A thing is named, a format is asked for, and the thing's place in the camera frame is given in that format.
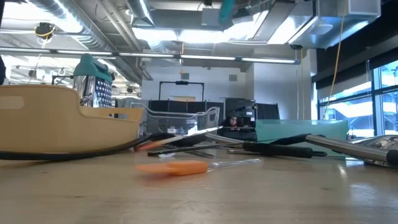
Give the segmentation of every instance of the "glass window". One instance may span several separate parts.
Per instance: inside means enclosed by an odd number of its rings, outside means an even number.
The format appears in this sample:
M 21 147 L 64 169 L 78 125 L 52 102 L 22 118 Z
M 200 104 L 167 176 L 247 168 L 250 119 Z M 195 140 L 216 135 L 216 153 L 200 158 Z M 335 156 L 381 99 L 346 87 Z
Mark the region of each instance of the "glass window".
M 329 105 L 325 119 L 348 121 L 351 139 L 374 136 L 373 103 L 370 96 Z
M 369 81 L 369 82 L 360 84 L 358 86 L 354 86 L 352 88 L 349 88 L 347 90 L 344 90 L 341 93 L 336 93 L 334 95 L 331 95 L 330 96 L 330 101 L 337 100 L 337 99 L 340 99 L 340 98 L 344 98 L 344 97 L 347 97 L 347 96 L 354 96 L 354 95 L 357 95 L 357 94 L 360 94 L 360 93 L 366 93 L 366 92 L 369 92 L 371 90 L 372 90 L 372 82 Z M 328 97 L 320 100 L 321 103 L 324 103 L 324 102 L 327 102 L 327 101 L 328 101 Z
M 382 96 L 382 123 L 384 134 L 398 134 L 398 92 L 386 93 Z
M 376 89 L 398 85 L 398 60 L 374 69 Z

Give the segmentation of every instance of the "table surface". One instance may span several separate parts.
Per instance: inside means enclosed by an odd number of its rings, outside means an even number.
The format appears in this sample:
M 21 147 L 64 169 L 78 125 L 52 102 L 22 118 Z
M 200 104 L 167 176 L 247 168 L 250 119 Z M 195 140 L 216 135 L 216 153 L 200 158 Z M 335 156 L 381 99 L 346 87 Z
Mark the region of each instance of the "table surface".
M 255 157 L 213 152 L 216 161 Z M 204 160 L 185 153 L 176 159 Z M 398 220 L 398 170 L 331 157 L 264 158 L 263 164 L 179 177 L 133 169 L 159 160 L 128 152 L 58 163 L 0 161 L 0 223 Z

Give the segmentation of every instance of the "ceiling vent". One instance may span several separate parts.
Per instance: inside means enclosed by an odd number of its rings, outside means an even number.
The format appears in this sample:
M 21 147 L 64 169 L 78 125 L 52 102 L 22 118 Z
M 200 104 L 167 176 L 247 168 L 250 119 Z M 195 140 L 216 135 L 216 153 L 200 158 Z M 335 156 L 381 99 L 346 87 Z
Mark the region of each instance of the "ceiling vent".
M 231 82 L 237 82 L 238 81 L 238 75 L 229 75 L 229 80 Z
M 181 73 L 181 80 L 189 80 L 189 73 Z

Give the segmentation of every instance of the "orange spatula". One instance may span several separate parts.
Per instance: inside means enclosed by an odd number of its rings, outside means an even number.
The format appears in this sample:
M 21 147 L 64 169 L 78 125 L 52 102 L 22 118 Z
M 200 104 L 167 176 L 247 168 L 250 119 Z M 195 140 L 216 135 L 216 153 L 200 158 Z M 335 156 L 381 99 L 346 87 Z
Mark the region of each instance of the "orange spatula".
M 136 165 L 134 168 L 143 172 L 155 173 L 155 174 L 172 174 L 172 175 L 190 175 L 190 174 L 202 174 L 209 170 L 245 165 L 245 164 L 258 164 L 261 163 L 261 159 L 246 159 L 242 161 L 227 161 L 227 162 L 205 162 L 205 161 L 173 161 L 163 164 L 144 164 Z

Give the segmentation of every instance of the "light blue tray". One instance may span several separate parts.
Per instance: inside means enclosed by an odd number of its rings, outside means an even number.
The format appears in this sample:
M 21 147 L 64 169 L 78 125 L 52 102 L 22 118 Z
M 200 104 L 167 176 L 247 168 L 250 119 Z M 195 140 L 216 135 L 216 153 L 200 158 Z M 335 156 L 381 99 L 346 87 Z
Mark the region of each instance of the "light blue tray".
M 321 134 L 327 138 L 346 141 L 348 132 L 347 121 L 324 121 L 324 120 L 257 120 L 256 121 L 257 140 L 287 138 L 299 134 Z M 294 146 L 310 147 L 314 151 L 323 151 L 328 156 L 344 155 L 333 152 L 325 147 L 316 146 L 309 143 L 295 144 Z

